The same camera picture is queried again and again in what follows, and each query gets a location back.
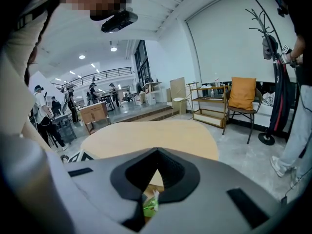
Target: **orange pillow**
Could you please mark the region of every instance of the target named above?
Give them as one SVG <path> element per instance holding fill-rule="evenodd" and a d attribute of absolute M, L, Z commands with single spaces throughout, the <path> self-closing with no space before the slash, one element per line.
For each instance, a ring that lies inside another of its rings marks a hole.
<path fill-rule="evenodd" d="M 256 78 L 232 77 L 229 106 L 253 110 Z"/>

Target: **white sneaker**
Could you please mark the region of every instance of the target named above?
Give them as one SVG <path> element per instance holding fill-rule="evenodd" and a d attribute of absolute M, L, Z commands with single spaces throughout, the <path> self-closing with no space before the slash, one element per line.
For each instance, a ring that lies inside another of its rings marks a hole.
<path fill-rule="evenodd" d="M 294 189 L 299 181 L 300 178 L 297 177 L 297 169 L 294 168 L 291 173 L 291 188 Z"/>
<path fill-rule="evenodd" d="M 68 144 L 65 144 L 65 146 L 62 147 L 63 151 L 65 151 L 69 147 Z"/>
<path fill-rule="evenodd" d="M 280 166 L 277 164 L 277 161 L 278 161 L 278 157 L 272 156 L 272 157 L 270 158 L 271 166 L 272 166 L 272 168 L 274 169 L 274 171 L 276 172 L 277 176 L 282 177 L 282 176 L 285 175 L 286 170 L 283 169 L 282 167 L 280 167 Z"/>

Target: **window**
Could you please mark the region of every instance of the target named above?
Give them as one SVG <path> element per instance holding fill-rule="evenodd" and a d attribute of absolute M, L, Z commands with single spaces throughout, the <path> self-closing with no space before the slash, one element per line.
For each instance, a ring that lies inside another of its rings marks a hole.
<path fill-rule="evenodd" d="M 145 47 L 145 41 L 141 40 L 135 53 L 136 69 L 139 82 L 141 86 L 144 86 L 145 79 L 151 77 L 150 65 L 148 63 L 148 57 Z"/>

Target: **balcony railing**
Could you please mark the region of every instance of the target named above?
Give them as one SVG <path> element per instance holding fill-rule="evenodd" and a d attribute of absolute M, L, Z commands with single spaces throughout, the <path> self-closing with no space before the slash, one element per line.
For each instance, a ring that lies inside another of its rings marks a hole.
<path fill-rule="evenodd" d="M 78 78 L 73 81 L 70 81 L 64 85 L 59 85 L 56 83 L 53 83 L 53 85 L 56 86 L 56 88 L 58 88 L 63 93 L 68 87 L 77 88 L 83 85 L 89 85 L 93 81 L 94 82 L 102 81 L 105 79 L 111 79 L 111 78 L 115 78 L 118 76 L 131 75 L 131 74 L 132 74 L 131 67 L 118 68 L 118 69 L 106 70 L 100 73 L 94 73 L 88 76 L 84 76 L 82 78 Z"/>

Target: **step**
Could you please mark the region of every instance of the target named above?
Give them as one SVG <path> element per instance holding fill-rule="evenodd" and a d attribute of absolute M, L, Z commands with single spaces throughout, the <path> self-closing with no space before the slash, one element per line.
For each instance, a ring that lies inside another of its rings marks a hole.
<path fill-rule="evenodd" d="M 174 111 L 173 115 L 179 114 L 179 110 Z M 170 118 L 172 115 L 172 108 L 154 115 L 146 116 L 137 120 L 134 120 L 133 122 L 142 122 L 142 121 L 160 121 L 166 118 Z"/>
<path fill-rule="evenodd" d="M 167 107 L 164 107 L 164 108 L 160 108 L 160 109 L 157 109 L 157 110 L 148 112 L 148 113 L 144 113 L 144 114 L 142 114 L 142 115 L 133 116 L 133 117 L 130 117 L 130 118 L 127 118 L 127 119 L 118 121 L 118 123 L 119 123 L 119 122 L 132 122 L 132 121 L 137 121 L 137 120 L 140 120 L 140 119 L 145 118 L 145 117 L 153 116 L 153 115 L 156 115 L 156 114 L 159 114 L 159 113 L 162 113 L 162 112 L 167 112 L 168 110 L 170 110 L 170 111 L 172 110 L 171 106 L 167 106 Z"/>

